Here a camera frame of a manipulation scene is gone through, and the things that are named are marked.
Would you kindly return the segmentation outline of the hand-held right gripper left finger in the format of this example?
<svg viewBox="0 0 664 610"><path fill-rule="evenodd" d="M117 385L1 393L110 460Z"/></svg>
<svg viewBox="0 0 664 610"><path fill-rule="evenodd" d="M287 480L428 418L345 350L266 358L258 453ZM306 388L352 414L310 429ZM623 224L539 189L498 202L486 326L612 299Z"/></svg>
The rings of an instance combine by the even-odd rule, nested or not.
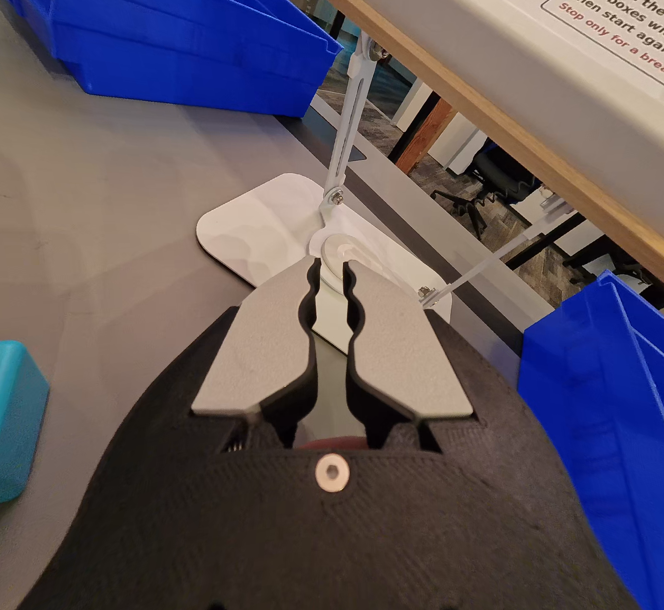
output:
<svg viewBox="0 0 664 610"><path fill-rule="evenodd" d="M320 270L321 260L307 256L243 300L192 402L195 415L266 422L293 446L318 397Z"/></svg>

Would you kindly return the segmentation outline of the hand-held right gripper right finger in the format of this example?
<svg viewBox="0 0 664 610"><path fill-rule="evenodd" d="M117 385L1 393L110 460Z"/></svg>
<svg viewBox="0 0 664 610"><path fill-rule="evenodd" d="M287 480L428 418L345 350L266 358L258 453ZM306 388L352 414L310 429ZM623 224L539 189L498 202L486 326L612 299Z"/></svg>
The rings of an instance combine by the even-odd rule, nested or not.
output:
<svg viewBox="0 0 664 610"><path fill-rule="evenodd" d="M346 402L368 447L383 448L394 427L415 439L430 422L465 420L474 410L432 321L406 283L353 259L343 265L351 339Z"/></svg>

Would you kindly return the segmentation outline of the teal cube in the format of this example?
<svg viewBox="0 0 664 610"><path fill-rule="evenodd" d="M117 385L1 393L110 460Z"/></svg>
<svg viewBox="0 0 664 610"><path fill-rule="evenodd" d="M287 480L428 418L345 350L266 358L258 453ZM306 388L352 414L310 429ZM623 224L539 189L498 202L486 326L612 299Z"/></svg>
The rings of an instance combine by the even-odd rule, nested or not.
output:
<svg viewBox="0 0 664 610"><path fill-rule="evenodd" d="M1 503L25 489L37 448L49 384L26 347L1 341Z"/></svg>

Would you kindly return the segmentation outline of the white metal stand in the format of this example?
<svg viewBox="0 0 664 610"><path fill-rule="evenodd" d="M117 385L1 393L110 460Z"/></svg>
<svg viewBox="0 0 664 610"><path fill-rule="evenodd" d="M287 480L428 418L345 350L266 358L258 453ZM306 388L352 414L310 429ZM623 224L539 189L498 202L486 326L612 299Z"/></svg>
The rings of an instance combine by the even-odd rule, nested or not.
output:
<svg viewBox="0 0 664 610"><path fill-rule="evenodd" d="M377 62L385 56L387 51L362 31L347 70L349 82L323 187L300 174L281 174L204 214L196 224L201 247L255 288L305 257L321 258L324 287L314 330L344 353L351 338L341 305L344 261L360 260L423 308L433 308L440 301L451 304L454 290L571 212L569 204L553 194L544 202L539 221L446 285L433 269L347 206L345 170Z"/></svg>

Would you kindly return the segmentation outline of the black office chair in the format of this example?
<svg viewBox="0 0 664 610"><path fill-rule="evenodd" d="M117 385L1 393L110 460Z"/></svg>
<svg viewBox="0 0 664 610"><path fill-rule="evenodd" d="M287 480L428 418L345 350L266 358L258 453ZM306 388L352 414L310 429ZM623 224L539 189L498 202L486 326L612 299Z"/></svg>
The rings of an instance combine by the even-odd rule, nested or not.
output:
<svg viewBox="0 0 664 610"><path fill-rule="evenodd" d="M478 240L487 224L478 210L486 201L500 201L505 206L518 204L542 186L542 181L529 172L491 139L474 155L464 172L480 183L481 189L472 199L463 199L450 193L434 190L431 198L447 199L453 205L454 214L467 215Z"/></svg>

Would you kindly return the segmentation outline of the wooden table leg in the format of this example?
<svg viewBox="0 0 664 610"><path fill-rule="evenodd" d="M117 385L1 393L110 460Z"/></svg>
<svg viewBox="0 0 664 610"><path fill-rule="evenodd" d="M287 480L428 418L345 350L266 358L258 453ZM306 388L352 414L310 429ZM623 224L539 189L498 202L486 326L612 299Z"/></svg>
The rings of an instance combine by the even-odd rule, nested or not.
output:
<svg viewBox="0 0 664 610"><path fill-rule="evenodd" d="M410 174L455 118L457 110L433 92L389 154L404 174Z"/></svg>

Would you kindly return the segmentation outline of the white cabinet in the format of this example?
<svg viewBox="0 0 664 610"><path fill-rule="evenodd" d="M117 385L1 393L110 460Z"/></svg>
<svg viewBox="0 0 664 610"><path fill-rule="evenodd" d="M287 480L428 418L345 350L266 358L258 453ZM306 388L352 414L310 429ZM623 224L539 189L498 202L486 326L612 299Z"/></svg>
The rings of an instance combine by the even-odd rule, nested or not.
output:
<svg viewBox="0 0 664 610"><path fill-rule="evenodd" d="M423 80L420 78L415 80L392 119L395 127L403 134L431 93L433 90ZM482 147L485 140L486 135L457 111L455 118L425 157L432 157L443 168L450 168L454 174L460 174L473 153Z"/></svg>

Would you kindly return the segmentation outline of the wooden board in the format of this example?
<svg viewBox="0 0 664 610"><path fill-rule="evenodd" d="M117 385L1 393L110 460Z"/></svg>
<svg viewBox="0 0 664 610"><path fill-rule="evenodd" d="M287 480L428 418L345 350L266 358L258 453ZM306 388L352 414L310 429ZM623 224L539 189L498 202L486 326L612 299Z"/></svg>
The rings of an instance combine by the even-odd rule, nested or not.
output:
<svg viewBox="0 0 664 610"><path fill-rule="evenodd" d="M363 0L328 0L389 50L473 125L493 138L550 190L566 199L598 229L663 278L663 232L658 232L530 134Z"/></svg>

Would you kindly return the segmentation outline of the white panel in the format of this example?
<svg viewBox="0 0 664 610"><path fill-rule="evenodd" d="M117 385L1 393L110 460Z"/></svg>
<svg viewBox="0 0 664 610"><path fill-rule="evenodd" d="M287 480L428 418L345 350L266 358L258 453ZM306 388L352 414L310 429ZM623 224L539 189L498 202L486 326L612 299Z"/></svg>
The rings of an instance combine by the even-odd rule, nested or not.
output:
<svg viewBox="0 0 664 610"><path fill-rule="evenodd" d="M658 232L663 86L505 0L363 0Z"/></svg>

